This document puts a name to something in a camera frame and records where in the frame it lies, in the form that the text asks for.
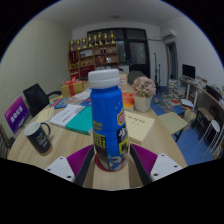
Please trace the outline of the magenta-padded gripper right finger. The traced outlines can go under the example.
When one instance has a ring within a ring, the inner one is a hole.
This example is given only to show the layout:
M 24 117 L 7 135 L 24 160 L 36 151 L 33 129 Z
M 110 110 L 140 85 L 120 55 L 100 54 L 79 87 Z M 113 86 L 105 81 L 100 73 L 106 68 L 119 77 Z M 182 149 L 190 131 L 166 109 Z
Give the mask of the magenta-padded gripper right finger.
M 131 186 L 145 186 L 182 167 L 166 154 L 155 154 L 141 146 L 130 145 L 129 180 Z

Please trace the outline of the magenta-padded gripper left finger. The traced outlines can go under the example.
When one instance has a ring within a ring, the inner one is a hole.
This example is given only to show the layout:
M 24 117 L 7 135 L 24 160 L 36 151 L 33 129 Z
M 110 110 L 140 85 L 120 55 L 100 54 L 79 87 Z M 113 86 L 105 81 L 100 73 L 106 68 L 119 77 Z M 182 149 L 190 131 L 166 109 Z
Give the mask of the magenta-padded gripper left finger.
M 74 154 L 59 156 L 46 171 L 81 187 L 91 188 L 93 185 L 94 146 L 89 145 Z

